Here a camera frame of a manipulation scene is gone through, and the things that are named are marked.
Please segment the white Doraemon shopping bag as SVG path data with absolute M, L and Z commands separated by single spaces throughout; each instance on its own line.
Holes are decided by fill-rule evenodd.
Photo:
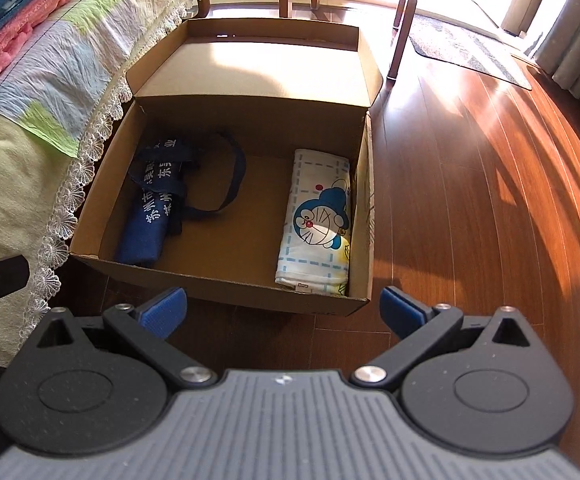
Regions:
M 348 287 L 351 233 L 350 163 L 344 157 L 298 148 L 275 283 L 343 296 Z

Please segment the brown cardboard storage box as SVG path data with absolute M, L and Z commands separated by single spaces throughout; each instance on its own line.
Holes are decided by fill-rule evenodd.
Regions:
M 382 86 L 360 30 L 202 18 L 127 72 L 133 101 L 70 245 L 119 281 L 301 314 L 368 303 L 369 111 Z

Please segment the patchwork quilt with lace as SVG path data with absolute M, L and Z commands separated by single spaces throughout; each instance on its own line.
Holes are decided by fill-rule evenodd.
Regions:
M 0 116 L 72 158 L 38 252 L 55 278 L 104 142 L 132 96 L 127 70 L 190 18 L 198 1 L 71 0 L 34 30 L 0 74 Z M 47 304 L 59 278 L 58 284 Z

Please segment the grey floor rug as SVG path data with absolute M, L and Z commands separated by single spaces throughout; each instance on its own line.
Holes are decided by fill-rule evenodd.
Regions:
M 425 58 L 468 68 L 525 90 L 532 89 L 511 50 L 495 39 L 420 15 L 412 21 L 409 39 L 415 51 Z

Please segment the light green sofa cover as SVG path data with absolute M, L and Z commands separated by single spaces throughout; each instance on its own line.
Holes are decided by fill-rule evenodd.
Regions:
M 31 278 L 42 270 L 39 282 L 0 300 L 0 366 L 12 360 L 59 287 L 38 252 L 71 164 L 71 157 L 0 116 L 0 258 L 24 256 Z

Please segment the navy blue folded tote bag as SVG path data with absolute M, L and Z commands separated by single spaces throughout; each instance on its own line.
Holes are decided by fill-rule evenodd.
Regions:
M 182 232 L 186 220 L 214 216 L 238 196 L 247 171 L 241 146 L 227 132 L 215 133 L 232 151 L 234 166 L 224 200 L 213 209 L 188 204 L 186 177 L 201 168 L 206 145 L 183 139 L 162 138 L 135 155 L 128 177 L 138 186 L 125 226 L 115 249 L 115 260 L 130 266 L 150 268 L 161 257 L 165 240 Z

